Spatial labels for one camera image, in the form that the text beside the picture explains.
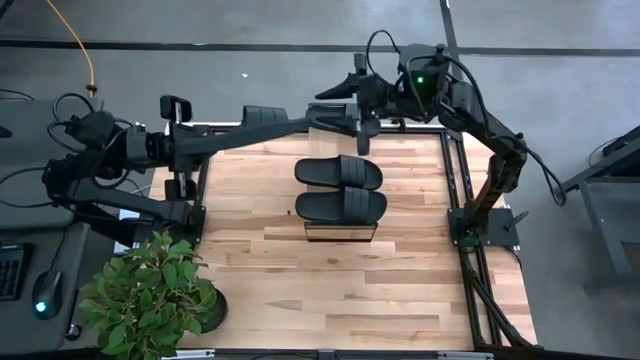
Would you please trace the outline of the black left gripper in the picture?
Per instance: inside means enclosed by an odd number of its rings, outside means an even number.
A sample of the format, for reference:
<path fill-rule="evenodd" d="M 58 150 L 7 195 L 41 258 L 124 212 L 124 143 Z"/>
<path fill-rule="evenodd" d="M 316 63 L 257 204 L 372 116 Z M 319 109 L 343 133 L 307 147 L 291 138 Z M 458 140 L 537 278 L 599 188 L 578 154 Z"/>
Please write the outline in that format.
<path fill-rule="evenodd" d="M 253 127 L 234 127 L 214 132 L 210 127 L 192 126 L 193 109 L 190 101 L 175 96 L 160 97 L 160 116 L 167 120 L 164 139 L 165 158 L 173 177 L 164 181 L 167 200 L 202 201 L 209 160 L 194 152 L 192 147 L 203 140 L 208 157 L 260 141 L 260 130 Z"/>

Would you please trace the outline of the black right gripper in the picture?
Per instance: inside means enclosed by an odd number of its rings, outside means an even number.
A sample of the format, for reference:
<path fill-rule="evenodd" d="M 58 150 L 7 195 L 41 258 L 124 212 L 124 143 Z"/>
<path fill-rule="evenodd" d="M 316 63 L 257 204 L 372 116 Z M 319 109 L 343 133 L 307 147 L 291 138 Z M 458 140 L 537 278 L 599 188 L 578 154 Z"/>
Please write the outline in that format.
<path fill-rule="evenodd" d="M 354 55 L 355 74 L 349 74 L 338 85 L 315 95 L 316 99 L 350 99 L 355 94 L 358 119 L 351 116 L 323 117 L 322 125 L 327 131 L 356 133 L 356 148 L 359 155 L 368 155 L 370 140 L 379 134 L 380 117 L 392 115 L 391 95 L 394 87 L 367 70 L 364 53 Z"/>

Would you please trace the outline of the black rubber slide sandal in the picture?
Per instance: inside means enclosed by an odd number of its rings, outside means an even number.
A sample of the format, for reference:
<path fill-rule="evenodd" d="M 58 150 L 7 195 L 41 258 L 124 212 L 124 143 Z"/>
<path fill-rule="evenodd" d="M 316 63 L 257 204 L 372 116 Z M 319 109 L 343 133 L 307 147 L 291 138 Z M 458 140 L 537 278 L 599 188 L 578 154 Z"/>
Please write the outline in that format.
<path fill-rule="evenodd" d="M 331 188 L 377 190 L 383 183 L 383 173 L 376 164 L 344 154 L 301 159 L 294 166 L 294 177 L 303 184 Z"/>
<path fill-rule="evenodd" d="M 284 108 L 245 105 L 240 127 L 260 130 L 260 142 L 294 134 L 309 128 L 324 129 L 322 122 L 313 118 L 290 119 Z"/>
<path fill-rule="evenodd" d="M 309 103 L 306 118 L 360 118 L 359 108 L 355 103 Z"/>
<path fill-rule="evenodd" d="M 387 209 L 383 193 L 344 187 L 333 192 L 305 192 L 295 201 L 296 213 L 312 222 L 338 225 L 369 225 L 382 218 Z"/>

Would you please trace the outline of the black plant pot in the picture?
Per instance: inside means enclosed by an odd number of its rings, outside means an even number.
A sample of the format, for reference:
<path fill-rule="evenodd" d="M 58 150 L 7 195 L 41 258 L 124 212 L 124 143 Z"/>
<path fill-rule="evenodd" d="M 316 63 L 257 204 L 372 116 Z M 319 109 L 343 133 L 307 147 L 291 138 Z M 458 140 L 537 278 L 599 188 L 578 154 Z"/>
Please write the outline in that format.
<path fill-rule="evenodd" d="M 216 299 L 212 307 L 199 316 L 201 333 L 209 333 L 217 329 L 226 319 L 228 302 L 224 294 L 217 289 Z"/>

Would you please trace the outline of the green leafy plant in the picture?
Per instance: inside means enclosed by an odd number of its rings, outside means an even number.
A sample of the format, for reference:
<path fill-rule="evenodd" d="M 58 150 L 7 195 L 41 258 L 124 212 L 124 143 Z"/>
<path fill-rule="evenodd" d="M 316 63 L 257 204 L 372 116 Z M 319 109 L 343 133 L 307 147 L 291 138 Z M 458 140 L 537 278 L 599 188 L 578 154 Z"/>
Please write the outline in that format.
<path fill-rule="evenodd" d="M 186 335 L 203 335 L 199 316 L 217 290 L 198 275 L 206 266 L 188 241 L 167 232 L 105 262 L 82 287 L 78 305 L 100 352 L 115 360 L 160 360 L 175 356 Z"/>

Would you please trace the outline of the grey desk panel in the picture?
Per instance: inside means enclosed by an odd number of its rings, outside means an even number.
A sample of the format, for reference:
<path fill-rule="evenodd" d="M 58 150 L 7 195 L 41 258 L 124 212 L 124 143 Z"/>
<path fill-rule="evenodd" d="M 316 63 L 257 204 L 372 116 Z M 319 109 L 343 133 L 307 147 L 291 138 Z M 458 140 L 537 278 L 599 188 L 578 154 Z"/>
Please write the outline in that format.
<path fill-rule="evenodd" d="M 89 108 L 77 98 L 62 100 L 58 115 L 51 100 L 0 101 L 0 127 L 12 132 L 0 138 L 0 230 L 64 228 L 73 223 L 74 214 L 54 207 L 42 183 L 47 163 L 61 160 L 71 152 L 47 132 L 49 124 L 82 117 Z"/>

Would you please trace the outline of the silver metal bar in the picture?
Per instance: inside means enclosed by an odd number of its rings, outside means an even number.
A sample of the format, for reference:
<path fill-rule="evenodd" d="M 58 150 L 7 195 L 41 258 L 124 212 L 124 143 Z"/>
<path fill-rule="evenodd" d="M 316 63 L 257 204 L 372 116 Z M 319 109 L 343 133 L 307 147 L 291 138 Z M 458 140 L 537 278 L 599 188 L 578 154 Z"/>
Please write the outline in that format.
<path fill-rule="evenodd" d="M 442 351 L 437 354 L 437 360 L 495 360 L 495 359 L 494 359 L 494 355 L 491 353 Z"/>
<path fill-rule="evenodd" d="M 175 356 L 163 357 L 162 360 L 206 360 L 215 355 L 214 349 L 185 349 L 177 350 Z"/>

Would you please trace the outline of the black computer mouse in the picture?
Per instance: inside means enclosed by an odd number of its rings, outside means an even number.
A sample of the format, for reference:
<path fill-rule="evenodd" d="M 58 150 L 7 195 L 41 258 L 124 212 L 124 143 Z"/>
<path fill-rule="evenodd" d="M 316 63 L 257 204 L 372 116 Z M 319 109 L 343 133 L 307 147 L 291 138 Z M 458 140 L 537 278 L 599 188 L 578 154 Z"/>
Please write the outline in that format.
<path fill-rule="evenodd" d="M 32 288 L 32 308 L 40 320 L 50 320 L 57 316 L 62 306 L 63 275 L 59 270 L 41 273 Z"/>

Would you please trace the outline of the black keyboard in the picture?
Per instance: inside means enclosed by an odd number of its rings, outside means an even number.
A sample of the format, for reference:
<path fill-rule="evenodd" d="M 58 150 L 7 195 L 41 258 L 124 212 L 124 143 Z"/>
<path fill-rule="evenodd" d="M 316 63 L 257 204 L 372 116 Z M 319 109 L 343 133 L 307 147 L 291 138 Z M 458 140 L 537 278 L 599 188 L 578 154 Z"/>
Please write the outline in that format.
<path fill-rule="evenodd" d="M 0 245 L 0 302 L 20 298 L 28 245 Z"/>

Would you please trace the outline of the dark grey desk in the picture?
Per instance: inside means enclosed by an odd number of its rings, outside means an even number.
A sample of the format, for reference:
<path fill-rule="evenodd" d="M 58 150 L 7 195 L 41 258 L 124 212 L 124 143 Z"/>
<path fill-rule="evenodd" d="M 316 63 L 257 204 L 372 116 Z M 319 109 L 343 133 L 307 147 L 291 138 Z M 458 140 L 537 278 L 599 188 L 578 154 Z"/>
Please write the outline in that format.
<path fill-rule="evenodd" d="M 79 289 L 102 270 L 114 247 L 113 240 L 85 223 L 0 233 L 0 244 L 20 243 L 31 248 L 20 298 L 0 302 L 0 355 L 48 352 L 63 346 L 70 325 L 80 318 L 75 313 Z M 36 278 L 48 269 L 62 273 L 62 304 L 54 318 L 41 320 L 31 305 L 31 293 Z"/>

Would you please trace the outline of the grey metal stand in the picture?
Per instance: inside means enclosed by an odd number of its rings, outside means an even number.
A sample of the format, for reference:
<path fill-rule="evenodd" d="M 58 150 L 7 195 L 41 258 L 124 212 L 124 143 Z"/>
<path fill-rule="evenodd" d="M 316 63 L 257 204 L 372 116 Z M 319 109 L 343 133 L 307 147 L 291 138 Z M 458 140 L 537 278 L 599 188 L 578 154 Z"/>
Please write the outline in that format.
<path fill-rule="evenodd" d="M 640 246 L 640 125 L 599 148 L 601 157 L 559 189 L 580 192 L 592 228 L 604 244 L 612 273 L 585 283 L 587 290 L 640 286 L 627 245 Z"/>

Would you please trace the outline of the wooden shelf with black frame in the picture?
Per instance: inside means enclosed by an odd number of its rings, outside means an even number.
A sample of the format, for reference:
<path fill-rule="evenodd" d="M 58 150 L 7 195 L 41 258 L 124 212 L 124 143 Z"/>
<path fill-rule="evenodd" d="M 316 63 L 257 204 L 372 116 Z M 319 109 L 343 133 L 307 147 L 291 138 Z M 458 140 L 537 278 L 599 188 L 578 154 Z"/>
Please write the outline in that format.
<path fill-rule="evenodd" d="M 358 156 L 355 138 L 317 129 L 309 131 L 308 150 L 309 158 Z M 306 239 L 317 243 L 370 243 L 376 230 L 376 225 L 331 225 L 309 220 L 304 223 Z"/>

